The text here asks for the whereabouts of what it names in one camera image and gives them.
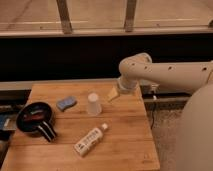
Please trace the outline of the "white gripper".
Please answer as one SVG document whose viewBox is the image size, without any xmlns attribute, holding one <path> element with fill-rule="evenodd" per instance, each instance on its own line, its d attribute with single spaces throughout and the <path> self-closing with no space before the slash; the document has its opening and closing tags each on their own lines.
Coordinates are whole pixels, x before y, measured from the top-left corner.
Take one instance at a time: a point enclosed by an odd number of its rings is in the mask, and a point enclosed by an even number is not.
<svg viewBox="0 0 213 171">
<path fill-rule="evenodd" d="M 133 93 L 136 89 L 137 82 L 134 80 L 128 80 L 125 77 L 119 77 L 117 80 L 117 88 L 113 87 L 107 95 L 107 100 L 112 101 L 121 94 Z"/>
</svg>

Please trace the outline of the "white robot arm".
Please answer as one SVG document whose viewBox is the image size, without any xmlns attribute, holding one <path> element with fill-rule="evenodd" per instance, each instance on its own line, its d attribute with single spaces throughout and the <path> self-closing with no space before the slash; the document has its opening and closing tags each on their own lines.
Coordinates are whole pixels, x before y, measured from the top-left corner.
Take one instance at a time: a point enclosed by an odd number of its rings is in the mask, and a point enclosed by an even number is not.
<svg viewBox="0 0 213 171">
<path fill-rule="evenodd" d="M 182 110 L 175 150 L 175 171 L 213 171 L 213 60 L 153 63 L 147 53 L 124 58 L 108 100 L 133 93 L 147 80 L 189 93 Z"/>
</svg>

